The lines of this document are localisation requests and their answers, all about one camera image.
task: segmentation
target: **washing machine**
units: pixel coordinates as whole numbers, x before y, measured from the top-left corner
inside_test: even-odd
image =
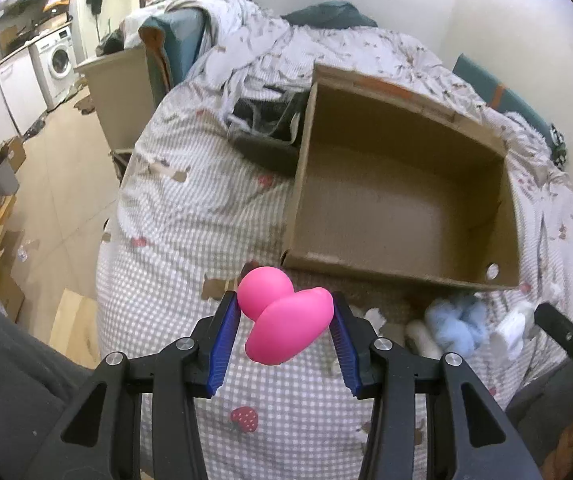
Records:
[[[29,48],[48,110],[66,99],[75,83],[75,54],[71,29],[63,27],[36,40]]]

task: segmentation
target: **pink heart-shaped object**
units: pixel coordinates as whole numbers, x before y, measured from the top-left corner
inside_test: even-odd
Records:
[[[317,339],[333,319],[333,297],[325,288],[295,292],[268,305],[250,331],[247,356],[263,365],[279,365]]]
[[[258,267],[251,270],[238,285],[240,310],[257,321],[264,309],[275,300],[293,295],[290,278],[275,267]]]

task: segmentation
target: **gray container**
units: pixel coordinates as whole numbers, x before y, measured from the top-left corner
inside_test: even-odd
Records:
[[[0,195],[12,196],[18,192],[20,183],[9,164],[9,159],[5,158],[0,164]]]

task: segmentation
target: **white cloth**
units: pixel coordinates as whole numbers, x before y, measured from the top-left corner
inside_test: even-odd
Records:
[[[202,37],[203,54],[238,30],[246,20],[247,9],[254,6],[255,4],[249,6],[247,0],[164,0],[159,4],[134,10],[124,19],[124,48],[133,48],[142,42],[138,29],[147,18],[186,7],[196,7],[208,15],[205,34]]]
[[[285,206],[292,181],[245,160],[226,140],[224,118],[239,97],[276,99],[265,85],[306,89],[315,61],[396,82],[492,126],[508,148],[521,248],[521,276],[535,300],[556,282],[559,308],[573,321],[573,192],[566,174],[549,160],[541,137],[518,116],[487,107],[470,85],[442,66],[417,40],[378,28],[314,30],[290,27],[271,12],[246,4],[247,19],[198,60],[191,79],[160,104],[135,146],[108,223],[109,242],[98,260],[98,329],[102,354],[130,357],[157,352],[211,315],[218,301],[204,299],[217,280],[237,277],[244,263],[279,265]],[[186,172],[182,183],[149,171],[164,160]],[[385,283],[336,280],[291,272],[298,288],[342,290],[363,312],[378,308],[391,322],[412,313]],[[522,298],[486,294],[493,328]],[[224,385],[197,402],[202,449],[212,480],[270,478],[354,479],[362,462],[362,427],[371,403],[351,397],[333,374],[328,333],[278,367],[251,362],[244,353],[250,322],[243,319]],[[544,334],[520,357],[497,367],[489,345],[468,360],[505,407],[524,381],[563,359]],[[418,397],[416,421],[426,431]],[[231,412],[258,414],[254,433],[242,433]],[[144,399],[142,442],[151,457],[151,398]],[[415,475],[426,474],[426,438],[415,448]]]

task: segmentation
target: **kitchen counter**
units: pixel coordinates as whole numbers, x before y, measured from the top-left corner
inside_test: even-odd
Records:
[[[49,34],[53,34],[54,32],[57,32],[58,30],[60,30],[61,28],[67,27],[68,25],[71,25],[71,23],[73,23],[73,20],[69,20],[68,22],[60,25],[59,27],[55,27],[52,28],[51,30],[47,30],[45,32],[43,32],[42,34],[40,34],[39,36],[34,37],[32,40],[28,40],[24,45],[22,45],[21,47],[17,48],[16,50],[14,50],[13,52],[11,52],[9,55],[3,57],[0,60],[0,66],[8,61],[10,58],[12,58],[13,56],[15,56],[17,53],[22,52],[25,48],[30,47],[32,44],[34,44],[36,41],[41,40],[42,38],[44,38],[45,36],[48,36]]]

